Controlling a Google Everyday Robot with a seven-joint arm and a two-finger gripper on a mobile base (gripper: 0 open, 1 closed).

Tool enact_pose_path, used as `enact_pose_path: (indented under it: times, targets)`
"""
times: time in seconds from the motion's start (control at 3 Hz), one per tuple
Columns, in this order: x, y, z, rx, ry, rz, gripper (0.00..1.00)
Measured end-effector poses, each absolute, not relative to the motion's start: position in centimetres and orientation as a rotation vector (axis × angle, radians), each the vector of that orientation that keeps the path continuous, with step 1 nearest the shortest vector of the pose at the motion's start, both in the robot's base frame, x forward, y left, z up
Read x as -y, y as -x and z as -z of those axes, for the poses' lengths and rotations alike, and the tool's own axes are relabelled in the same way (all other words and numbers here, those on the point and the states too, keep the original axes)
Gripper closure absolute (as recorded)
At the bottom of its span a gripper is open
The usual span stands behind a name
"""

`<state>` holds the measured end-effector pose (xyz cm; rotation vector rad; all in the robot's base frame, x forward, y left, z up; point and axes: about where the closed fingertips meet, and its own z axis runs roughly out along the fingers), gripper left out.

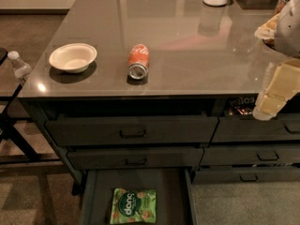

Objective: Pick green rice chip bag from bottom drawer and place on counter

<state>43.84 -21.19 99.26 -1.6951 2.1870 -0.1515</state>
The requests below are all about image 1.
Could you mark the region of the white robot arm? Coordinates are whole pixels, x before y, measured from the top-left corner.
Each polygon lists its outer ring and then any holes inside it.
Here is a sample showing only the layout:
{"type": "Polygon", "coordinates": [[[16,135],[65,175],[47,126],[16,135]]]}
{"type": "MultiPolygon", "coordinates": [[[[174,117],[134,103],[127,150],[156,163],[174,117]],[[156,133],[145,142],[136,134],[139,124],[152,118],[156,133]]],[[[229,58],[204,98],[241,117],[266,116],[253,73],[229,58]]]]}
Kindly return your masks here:
{"type": "Polygon", "coordinates": [[[271,40],[277,52],[286,55],[279,64],[270,62],[252,115],[268,121],[300,92],[300,0],[290,0],[274,17],[258,27],[255,37],[271,40]]]}

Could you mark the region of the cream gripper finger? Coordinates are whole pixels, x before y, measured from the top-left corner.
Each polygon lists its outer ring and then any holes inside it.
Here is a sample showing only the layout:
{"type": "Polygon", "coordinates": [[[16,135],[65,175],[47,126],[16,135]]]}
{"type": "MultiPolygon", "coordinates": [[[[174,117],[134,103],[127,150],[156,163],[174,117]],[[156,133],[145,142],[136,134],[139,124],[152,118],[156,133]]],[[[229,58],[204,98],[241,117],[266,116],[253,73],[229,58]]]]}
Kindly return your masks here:
{"type": "Polygon", "coordinates": [[[262,90],[257,96],[252,115],[268,121],[300,92],[300,59],[289,58],[280,64],[270,62],[262,79],[262,90]]]}

